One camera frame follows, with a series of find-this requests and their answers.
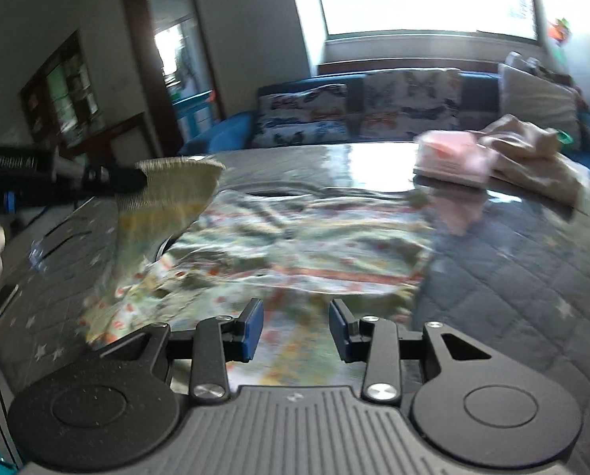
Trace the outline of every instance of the cushion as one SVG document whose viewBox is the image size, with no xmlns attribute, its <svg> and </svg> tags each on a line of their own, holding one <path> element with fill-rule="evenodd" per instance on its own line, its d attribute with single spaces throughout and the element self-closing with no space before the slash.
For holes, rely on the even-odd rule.
<svg viewBox="0 0 590 475">
<path fill-rule="evenodd" d="M 259 98 L 259 122 L 276 119 L 291 123 L 342 121 L 346 115 L 347 96 L 348 88 L 344 84 L 262 96 Z"/>
<path fill-rule="evenodd" d="M 260 126 L 251 141 L 252 148 L 326 144 L 350 140 L 348 128 L 341 122 L 294 123 L 290 125 Z"/>
<path fill-rule="evenodd" d="M 500 65 L 500 114 L 512 114 L 540 128 L 558 128 L 581 149 L 581 131 L 577 120 L 574 93 L 561 85 L 510 66 Z"/>
<path fill-rule="evenodd" d="M 459 69 L 389 69 L 365 79 L 361 135 L 406 139 L 427 130 L 457 129 L 462 84 Z"/>
</svg>

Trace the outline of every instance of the beige cloth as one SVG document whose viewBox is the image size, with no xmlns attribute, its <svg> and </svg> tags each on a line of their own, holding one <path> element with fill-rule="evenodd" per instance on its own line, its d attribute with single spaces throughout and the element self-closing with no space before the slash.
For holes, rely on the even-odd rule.
<svg viewBox="0 0 590 475">
<path fill-rule="evenodd" d="M 478 144 L 498 154 L 493 176 L 570 206 L 577 203 L 581 182 L 569 159 L 559 154 L 553 129 L 520 122 L 507 114 L 477 132 Z"/>
</svg>

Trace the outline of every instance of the door frame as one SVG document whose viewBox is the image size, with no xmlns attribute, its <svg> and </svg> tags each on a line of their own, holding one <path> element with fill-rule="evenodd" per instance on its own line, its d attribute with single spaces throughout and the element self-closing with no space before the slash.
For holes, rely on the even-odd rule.
<svg viewBox="0 0 590 475">
<path fill-rule="evenodd" d="M 183 145 L 183 136 L 179 129 L 172 102 L 165 87 L 165 78 L 161 73 L 160 57 L 154 40 L 154 28 L 152 18 L 147 7 L 147 0 L 122 0 L 126 24 L 132 51 L 137 62 L 137 71 L 143 88 L 145 103 L 150 113 L 154 132 L 157 135 L 163 155 L 173 157 Z M 204 36 L 201 21 L 201 13 L 196 0 L 191 2 L 196 11 L 198 28 L 201 35 L 205 58 L 207 60 L 207 72 L 211 78 L 213 90 L 216 93 L 215 104 L 221 117 L 225 117 L 216 85 L 215 74 L 209 48 Z"/>
</svg>

